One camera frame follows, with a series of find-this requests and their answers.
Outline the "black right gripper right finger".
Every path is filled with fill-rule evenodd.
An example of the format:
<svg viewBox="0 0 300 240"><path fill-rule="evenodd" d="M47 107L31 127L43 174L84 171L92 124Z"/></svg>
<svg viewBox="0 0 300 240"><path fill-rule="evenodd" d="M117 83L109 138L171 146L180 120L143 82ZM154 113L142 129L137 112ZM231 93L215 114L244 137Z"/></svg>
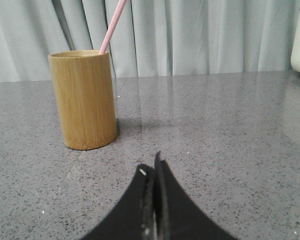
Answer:
<svg viewBox="0 0 300 240"><path fill-rule="evenodd" d="M187 195L158 151L154 159L153 203L159 240L234 240Z"/></svg>

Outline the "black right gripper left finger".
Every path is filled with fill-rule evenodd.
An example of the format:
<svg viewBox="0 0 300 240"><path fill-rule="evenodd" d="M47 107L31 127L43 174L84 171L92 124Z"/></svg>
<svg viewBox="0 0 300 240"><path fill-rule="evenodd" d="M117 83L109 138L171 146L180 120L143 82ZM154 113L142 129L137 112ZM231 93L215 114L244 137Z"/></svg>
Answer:
<svg viewBox="0 0 300 240"><path fill-rule="evenodd" d="M154 169L139 164L128 188L84 240L154 239Z"/></svg>

